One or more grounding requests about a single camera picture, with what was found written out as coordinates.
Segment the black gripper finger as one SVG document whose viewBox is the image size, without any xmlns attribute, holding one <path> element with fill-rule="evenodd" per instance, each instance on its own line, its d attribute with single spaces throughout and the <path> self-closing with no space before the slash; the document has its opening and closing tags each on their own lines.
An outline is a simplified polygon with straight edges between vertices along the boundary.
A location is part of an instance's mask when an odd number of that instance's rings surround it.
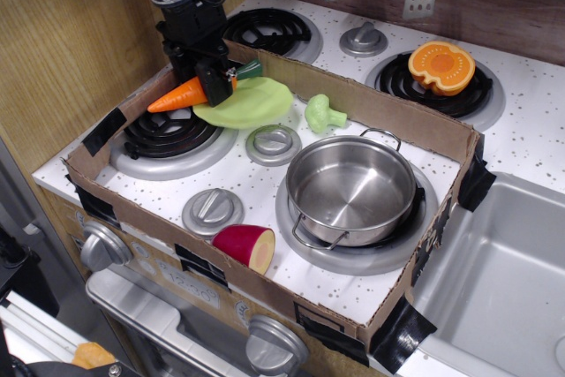
<svg viewBox="0 0 565 377">
<path fill-rule="evenodd" d="M 232 79 L 215 64 L 199 61 L 195 72 L 210 107 L 220 105 L 233 95 Z"/>
</svg>

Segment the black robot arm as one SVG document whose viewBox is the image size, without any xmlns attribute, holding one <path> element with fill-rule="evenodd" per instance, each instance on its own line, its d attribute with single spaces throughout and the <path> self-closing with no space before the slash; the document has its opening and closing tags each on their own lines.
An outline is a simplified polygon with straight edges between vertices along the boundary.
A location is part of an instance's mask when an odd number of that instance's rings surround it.
<svg viewBox="0 0 565 377">
<path fill-rule="evenodd" d="M 181 82 L 198 78 L 208 104 L 226 101 L 234 91 L 229 49 L 223 40 L 225 0 L 151 0 L 163 20 L 156 29 Z"/>
</svg>

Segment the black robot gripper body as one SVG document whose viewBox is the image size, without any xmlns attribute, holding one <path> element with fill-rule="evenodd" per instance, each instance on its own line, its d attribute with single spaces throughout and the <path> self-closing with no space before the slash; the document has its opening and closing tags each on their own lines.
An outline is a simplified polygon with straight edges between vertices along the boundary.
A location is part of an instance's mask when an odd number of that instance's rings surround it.
<svg viewBox="0 0 565 377">
<path fill-rule="evenodd" d="M 228 48 L 222 38 L 225 0 L 151 1 L 162 12 L 163 21 L 156 28 L 178 77 L 194 77 L 198 64 L 227 68 Z"/>
</svg>

